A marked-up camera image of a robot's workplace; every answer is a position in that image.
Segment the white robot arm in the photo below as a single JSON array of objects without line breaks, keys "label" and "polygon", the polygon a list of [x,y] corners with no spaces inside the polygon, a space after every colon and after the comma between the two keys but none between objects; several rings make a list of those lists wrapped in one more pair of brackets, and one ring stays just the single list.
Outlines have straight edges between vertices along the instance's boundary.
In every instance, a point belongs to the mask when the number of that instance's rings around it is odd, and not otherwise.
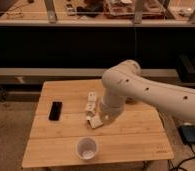
[{"label": "white robot arm", "polygon": [[133,98],[195,125],[195,89],[151,81],[140,73],[140,65],[134,60],[125,60],[103,73],[102,114],[120,115],[125,101]]}]

